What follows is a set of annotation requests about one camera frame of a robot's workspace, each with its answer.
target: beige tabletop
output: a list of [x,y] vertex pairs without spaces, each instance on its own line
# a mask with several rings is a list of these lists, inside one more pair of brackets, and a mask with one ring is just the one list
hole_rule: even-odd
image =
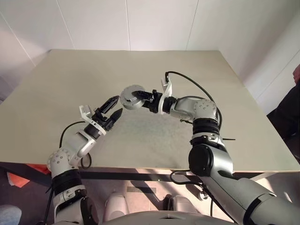
[[[267,117],[218,51],[126,52],[52,50],[0,105],[2,162],[45,164],[79,105],[101,106],[132,84],[162,92],[165,71],[200,83],[223,115],[221,135],[236,172],[299,171]],[[173,96],[205,95],[171,75]],[[118,103],[114,110],[121,107]],[[66,132],[64,140],[83,125]],[[192,126],[141,108],[123,115],[91,150],[92,166],[187,169]]]

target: gray disc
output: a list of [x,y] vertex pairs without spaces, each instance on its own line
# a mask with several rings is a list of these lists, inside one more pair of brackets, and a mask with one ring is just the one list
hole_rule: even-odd
[[138,109],[144,104],[145,100],[140,100],[137,97],[133,96],[132,92],[136,90],[145,91],[145,89],[142,86],[135,84],[126,87],[120,94],[120,102],[126,109]]

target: white wall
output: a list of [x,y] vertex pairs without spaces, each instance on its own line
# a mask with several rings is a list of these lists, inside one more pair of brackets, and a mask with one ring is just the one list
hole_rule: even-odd
[[270,75],[274,73],[266,73],[263,68],[272,71],[287,64],[285,60],[282,66],[272,64],[271,52],[278,46],[279,38],[283,38],[299,3],[0,0],[0,98],[8,96],[54,48],[220,50],[251,94],[258,98],[275,78]]

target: floor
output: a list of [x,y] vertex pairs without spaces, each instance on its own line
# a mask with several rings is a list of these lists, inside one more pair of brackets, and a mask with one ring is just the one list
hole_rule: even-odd
[[[102,169],[120,172],[122,169]],[[169,173],[166,170],[137,169],[139,173]],[[102,220],[105,202],[111,192],[122,192],[127,200],[129,211],[139,212],[147,210],[161,210],[162,200],[167,194],[183,195],[196,207],[199,213],[209,215],[210,199],[199,201],[199,189],[192,185],[176,185],[170,182],[157,181],[122,181],[122,180],[83,180],[88,196],[96,204],[99,220]],[[266,179],[257,181],[266,188],[274,191],[278,196],[292,201],[300,206],[300,173],[277,173]],[[47,190],[34,182],[29,182],[22,188],[12,187],[7,181],[6,172],[0,170],[0,204],[12,204],[22,210],[20,224],[35,225],[43,220],[47,204]],[[51,207],[48,224],[53,223],[53,208]],[[213,216],[230,221],[216,205]]]

